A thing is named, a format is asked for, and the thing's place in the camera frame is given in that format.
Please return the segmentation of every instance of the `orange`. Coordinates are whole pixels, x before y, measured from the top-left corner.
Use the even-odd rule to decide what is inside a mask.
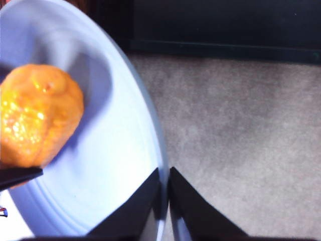
[[[28,64],[14,69],[0,92],[1,164],[45,167],[80,122],[81,89],[59,68]]]

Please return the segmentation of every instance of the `black object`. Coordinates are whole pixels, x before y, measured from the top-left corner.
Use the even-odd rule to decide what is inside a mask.
[[[171,168],[169,197],[176,241],[312,241],[249,237],[212,207],[174,167]]]
[[[321,63],[315,0],[91,0],[124,50]]]
[[[158,168],[135,193],[86,237],[38,237],[24,241],[152,241],[160,218]]]
[[[41,168],[9,168],[0,170],[0,191],[32,180],[42,174]]]

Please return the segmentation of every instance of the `plate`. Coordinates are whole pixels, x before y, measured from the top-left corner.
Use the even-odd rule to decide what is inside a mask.
[[[79,127],[44,175],[10,194],[37,236],[85,235],[155,168],[167,211],[168,164],[143,82],[115,42],[63,0],[15,0],[1,10],[1,66],[55,65],[84,92]]]

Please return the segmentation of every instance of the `mandarin orange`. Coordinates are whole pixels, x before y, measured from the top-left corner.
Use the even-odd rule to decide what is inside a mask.
[[[14,69],[0,91],[1,164],[45,167],[80,122],[80,87],[57,67],[28,64]]]

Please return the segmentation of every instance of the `beige carpet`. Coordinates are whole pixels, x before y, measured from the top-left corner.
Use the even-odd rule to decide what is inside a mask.
[[[128,56],[170,165],[212,205],[250,235],[321,239],[321,67]]]

